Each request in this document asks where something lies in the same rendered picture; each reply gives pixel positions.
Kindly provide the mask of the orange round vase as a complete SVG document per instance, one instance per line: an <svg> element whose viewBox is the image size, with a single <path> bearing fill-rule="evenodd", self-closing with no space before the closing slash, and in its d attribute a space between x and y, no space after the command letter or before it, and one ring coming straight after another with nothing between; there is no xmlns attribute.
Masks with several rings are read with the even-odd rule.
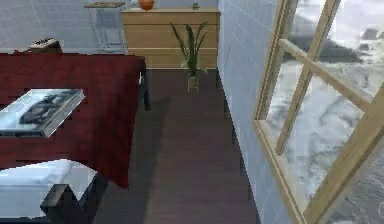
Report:
<svg viewBox="0 0 384 224"><path fill-rule="evenodd" d="M154 7L154 0L138 0L140 8L143 10L151 10Z"/></svg>

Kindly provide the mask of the green house plant in pot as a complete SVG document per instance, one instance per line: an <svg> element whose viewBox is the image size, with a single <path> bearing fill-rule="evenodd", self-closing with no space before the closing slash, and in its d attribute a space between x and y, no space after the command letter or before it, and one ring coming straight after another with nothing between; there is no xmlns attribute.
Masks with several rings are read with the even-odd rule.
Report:
<svg viewBox="0 0 384 224"><path fill-rule="evenodd" d="M170 23L172 27L173 34L178 40L178 44L182 53L182 62L180 67L188 69L188 78L187 78L187 91L190 92L192 89L199 91L199 77L200 73L208 73L207 68L201 65L200 61L200 48L205 40L207 33L200 35L201 31L208 24L207 21L204 21L199 25L197 33L194 33L192 27L189 24L185 25L187 31L187 43L184 43L181 35L178 33L175 25Z"/></svg>

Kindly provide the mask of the light wooden chest of drawers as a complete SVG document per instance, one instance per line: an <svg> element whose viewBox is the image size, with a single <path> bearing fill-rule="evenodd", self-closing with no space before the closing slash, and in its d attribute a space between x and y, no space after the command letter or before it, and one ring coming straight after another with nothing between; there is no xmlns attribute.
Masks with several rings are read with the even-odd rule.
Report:
<svg viewBox="0 0 384 224"><path fill-rule="evenodd" d="M189 24L194 33L199 25L208 24L201 31L207 33L199 50L199 65L214 69L217 66L220 11L218 8L156 8L149 11L126 9L122 22L128 53L144 56L148 68L180 69L183 55L179 42L170 23L187 44L185 25Z"/></svg>

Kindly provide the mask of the red covered bed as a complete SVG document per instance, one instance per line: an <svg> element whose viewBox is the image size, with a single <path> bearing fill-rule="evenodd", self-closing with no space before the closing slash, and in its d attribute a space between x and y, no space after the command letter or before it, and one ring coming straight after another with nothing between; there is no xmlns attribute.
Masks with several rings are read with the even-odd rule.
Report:
<svg viewBox="0 0 384 224"><path fill-rule="evenodd" d="M0 53L0 110L31 89L82 89L85 98L49 138L0 138L0 171L66 159L97 174L80 200L68 184L54 184L40 205L44 216L0 218L0 224L92 224L108 183L129 185L137 107L149 101L145 60Z"/></svg>

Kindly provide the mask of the glass side table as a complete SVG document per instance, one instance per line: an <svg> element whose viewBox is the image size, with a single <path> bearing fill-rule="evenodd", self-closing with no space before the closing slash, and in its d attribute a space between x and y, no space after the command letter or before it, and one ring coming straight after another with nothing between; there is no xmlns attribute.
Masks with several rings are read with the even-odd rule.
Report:
<svg viewBox="0 0 384 224"><path fill-rule="evenodd" d="M123 40L121 11L125 8L125 2L84 0L84 8L88 11L97 51L123 53L126 44Z"/></svg>

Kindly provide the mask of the wooden framed window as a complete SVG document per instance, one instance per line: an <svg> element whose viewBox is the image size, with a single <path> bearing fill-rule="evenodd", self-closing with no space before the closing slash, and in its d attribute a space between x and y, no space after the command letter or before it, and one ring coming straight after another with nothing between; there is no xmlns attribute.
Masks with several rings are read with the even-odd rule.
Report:
<svg viewBox="0 0 384 224"><path fill-rule="evenodd" d="M293 224L384 224L384 0L278 0L254 124Z"/></svg>

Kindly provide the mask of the grey picture book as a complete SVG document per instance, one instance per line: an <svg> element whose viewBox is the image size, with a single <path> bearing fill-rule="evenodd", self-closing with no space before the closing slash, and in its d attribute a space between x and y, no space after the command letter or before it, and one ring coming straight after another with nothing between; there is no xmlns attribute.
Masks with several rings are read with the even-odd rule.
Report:
<svg viewBox="0 0 384 224"><path fill-rule="evenodd" d="M84 98L82 89L31 89L0 110L0 138L49 138Z"/></svg>

